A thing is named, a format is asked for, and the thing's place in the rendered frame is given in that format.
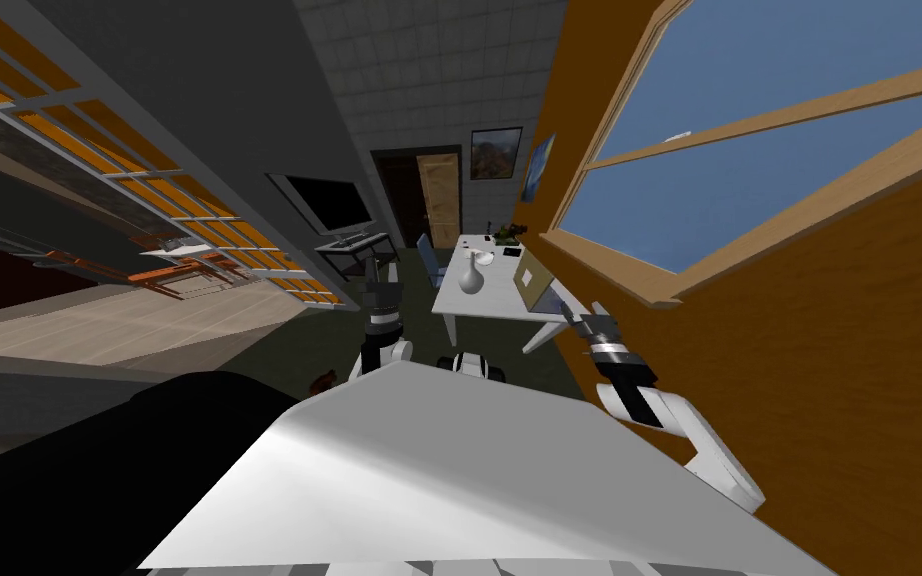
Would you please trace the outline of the white table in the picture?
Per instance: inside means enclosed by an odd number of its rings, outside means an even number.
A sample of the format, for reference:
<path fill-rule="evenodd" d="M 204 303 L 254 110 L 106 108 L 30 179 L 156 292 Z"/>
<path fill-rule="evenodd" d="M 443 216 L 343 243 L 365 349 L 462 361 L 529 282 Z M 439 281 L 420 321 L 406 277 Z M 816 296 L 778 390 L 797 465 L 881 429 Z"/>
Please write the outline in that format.
<path fill-rule="evenodd" d="M 469 249 L 492 251 L 494 259 L 486 266 L 477 266 L 483 275 L 483 288 L 474 294 L 465 293 L 460 282 L 464 274 L 474 265 L 467 256 Z M 432 313 L 443 318 L 449 341 L 458 346 L 456 318 L 459 316 L 495 318 L 538 322 L 539 331 L 524 344 L 522 353 L 530 354 L 567 328 L 564 316 L 557 313 L 535 313 L 528 311 L 526 304 L 514 283 L 520 259 L 504 256 L 502 249 L 487 241 L 481 235 L 461 235 L 447 266 L 446 273 L 437 291 Z"/>

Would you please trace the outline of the wooden framed window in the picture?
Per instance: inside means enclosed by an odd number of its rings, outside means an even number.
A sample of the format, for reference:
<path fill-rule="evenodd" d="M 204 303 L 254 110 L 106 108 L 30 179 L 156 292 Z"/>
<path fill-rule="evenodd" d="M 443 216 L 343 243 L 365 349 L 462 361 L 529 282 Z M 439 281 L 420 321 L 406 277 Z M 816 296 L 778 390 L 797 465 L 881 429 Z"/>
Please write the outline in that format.
<path fill-rule="evenodd" d="M 543 236 L 644 305 L 922 178 L 922 0 L 667 0 Z"/>

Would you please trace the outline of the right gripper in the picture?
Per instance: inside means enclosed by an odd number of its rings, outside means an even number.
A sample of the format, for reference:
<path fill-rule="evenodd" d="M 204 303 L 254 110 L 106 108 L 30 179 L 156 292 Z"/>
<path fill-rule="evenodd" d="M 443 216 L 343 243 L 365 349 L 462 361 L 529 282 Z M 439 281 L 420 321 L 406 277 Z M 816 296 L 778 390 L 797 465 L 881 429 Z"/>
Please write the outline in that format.
<path fill-rule="evenodd" d="M 620 331 L 616 320 L 602 304 L 594 301 L 591 305 L 594 314 L 576 314 L 569 304 L 560 301 L 560 311 L 569 324 L 575 324 L 577 333 L 590 345 L 619 343 Z"/>

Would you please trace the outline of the dark framed landscape picture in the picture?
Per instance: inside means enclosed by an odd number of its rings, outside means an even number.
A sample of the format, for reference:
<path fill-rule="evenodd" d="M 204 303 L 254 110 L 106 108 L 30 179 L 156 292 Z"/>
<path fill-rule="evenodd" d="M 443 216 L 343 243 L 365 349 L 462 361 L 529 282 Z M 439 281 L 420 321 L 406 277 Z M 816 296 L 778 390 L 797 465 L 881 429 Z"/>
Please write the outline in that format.
<path fill-rule="evenodd" d="M 515 171 L 522 130 L 517 126 L 473 131 L 470 179 L 510 179 Z"/>

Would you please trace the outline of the blue picture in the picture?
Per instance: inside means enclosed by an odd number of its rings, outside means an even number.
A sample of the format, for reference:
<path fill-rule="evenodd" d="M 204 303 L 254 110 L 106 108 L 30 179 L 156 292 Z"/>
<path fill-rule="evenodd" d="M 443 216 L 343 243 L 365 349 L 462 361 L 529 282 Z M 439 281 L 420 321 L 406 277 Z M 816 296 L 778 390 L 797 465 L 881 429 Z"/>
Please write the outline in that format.
<path fill-rule="evenodd" d="M 526 175 L 524 175 L 523 187 L 520 194 L 520 201 L 522 203 L 532 203 L 534 201 L 555 137 L 555 134 L 549 136 L 532 152 Z"/>

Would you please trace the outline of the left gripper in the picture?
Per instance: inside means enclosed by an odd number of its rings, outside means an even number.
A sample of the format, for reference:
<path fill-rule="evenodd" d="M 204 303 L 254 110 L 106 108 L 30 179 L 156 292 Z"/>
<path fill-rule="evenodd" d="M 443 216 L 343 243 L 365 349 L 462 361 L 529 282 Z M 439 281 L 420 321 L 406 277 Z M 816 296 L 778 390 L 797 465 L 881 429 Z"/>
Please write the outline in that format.
<path fill-rule="evenodd" d="M 387 282 L 377 282 L 377 261 L 365 262 L 364 307 L 370 316 L 399 313 L 404 285 L 399 282 L 398 262 L 387 265 Z"/>

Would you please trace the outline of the black television on grey stand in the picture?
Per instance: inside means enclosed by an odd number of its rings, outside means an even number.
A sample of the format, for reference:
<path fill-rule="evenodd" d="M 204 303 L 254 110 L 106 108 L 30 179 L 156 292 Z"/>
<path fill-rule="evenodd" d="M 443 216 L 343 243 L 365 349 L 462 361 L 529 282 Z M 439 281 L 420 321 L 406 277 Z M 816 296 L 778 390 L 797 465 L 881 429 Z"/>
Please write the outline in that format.
<path fill-rule="evenodd" d="M 377 219 L 355 184 L 276 173 L 266 177 L 315 233 L 330 239 L 315 252 L 343 280 L 365 277 L 367 260 L 377 261 L 377 272 L 399 260 L 390 236 L 371 230 Z"/>

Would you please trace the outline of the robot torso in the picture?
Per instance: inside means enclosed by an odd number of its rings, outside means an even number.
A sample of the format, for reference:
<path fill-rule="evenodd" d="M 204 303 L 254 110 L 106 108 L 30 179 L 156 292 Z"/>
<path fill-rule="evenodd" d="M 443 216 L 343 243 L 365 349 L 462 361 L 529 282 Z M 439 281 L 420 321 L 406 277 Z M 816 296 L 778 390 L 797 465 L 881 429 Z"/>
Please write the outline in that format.
<path fill-rule="evenodd" d="M 613 386 L 601 393 L 596 407 L 393 362 L 286 410 L 142 567 L 836 576 L 756 517 L 761 490 L 687 400 L 643 393 L 695 449 L 683 465 L 628 429 Z"/>

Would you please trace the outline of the blue chair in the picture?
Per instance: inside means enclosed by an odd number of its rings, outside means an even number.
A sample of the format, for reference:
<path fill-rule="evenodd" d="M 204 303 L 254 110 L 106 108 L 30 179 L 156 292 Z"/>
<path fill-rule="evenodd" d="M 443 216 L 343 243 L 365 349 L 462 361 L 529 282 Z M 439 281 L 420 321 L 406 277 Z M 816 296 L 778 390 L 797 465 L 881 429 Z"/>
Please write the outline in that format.
<path fill-rule="evenodd" d="M 423 233 L 416 243 L 419 256 L 424 265 L 430 285 L 438 289 L 442 286 L 447 268 L 439 264 L 436 252 L 427 233 Z"/>

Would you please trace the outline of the grey framed orange pane window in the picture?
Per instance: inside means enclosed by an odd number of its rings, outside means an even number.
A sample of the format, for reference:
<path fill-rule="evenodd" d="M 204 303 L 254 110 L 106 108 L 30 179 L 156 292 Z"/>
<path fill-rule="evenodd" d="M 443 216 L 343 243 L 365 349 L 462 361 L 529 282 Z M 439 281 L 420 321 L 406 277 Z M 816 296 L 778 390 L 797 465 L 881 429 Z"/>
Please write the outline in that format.
<path fill-rule="evenodd" d="M 155 256 L 214 277 L 250 274 L 308 308 L 351 299 L 258 216 L 229 207 L 201 168 L 156 145 L 103 89 L 61 66 L 0 16 L 0 122 L 175 228 Z"/>

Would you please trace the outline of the orange wooden table with chairs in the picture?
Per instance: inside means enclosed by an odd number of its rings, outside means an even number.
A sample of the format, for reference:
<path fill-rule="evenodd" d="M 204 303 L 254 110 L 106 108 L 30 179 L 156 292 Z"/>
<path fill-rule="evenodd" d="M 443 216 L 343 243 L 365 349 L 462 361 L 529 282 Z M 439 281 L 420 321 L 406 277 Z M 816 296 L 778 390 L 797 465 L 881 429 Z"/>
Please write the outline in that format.
<path fill-rule="evenodd" d="M 104 276 L 111 280 L 130 284 L 139 288 L 181 300 L 180 293 L 168 287 L 169 283 L 191 276 L 205 276 L 221 280 L 230 285 L 234 281 L 230 275 L 247 280 L 248 276 L 242 273 L 237 262 L 227 255 L 214 250 L 210 245 L 192 245 L 190 240 L 183 242 L 181 238 L 166 235 L 153 235 L 135 238 L 137 243 L 145 247 L 153 242 L 157 250 L 143 252 L 146 256 L 169 258 L 174 265 L 138 274 L 126 274 L 101 263 L 76 257 L 72 254 L 53 250 L 45 254 L 48 259 L 63 265 L 72 266 L 83 271 Z"/>

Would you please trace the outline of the light wooden door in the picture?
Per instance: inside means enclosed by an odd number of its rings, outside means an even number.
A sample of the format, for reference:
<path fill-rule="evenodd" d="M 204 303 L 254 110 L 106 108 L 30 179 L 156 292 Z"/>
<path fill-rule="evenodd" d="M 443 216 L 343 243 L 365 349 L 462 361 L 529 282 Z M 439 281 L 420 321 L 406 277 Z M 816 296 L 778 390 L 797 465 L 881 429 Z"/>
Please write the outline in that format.
<path fill-rule="evenodd" d="M 429 222 L 437 249 L 453 248 L 460 236 L 460 172 L 457 154 L 416 157 Z"/>

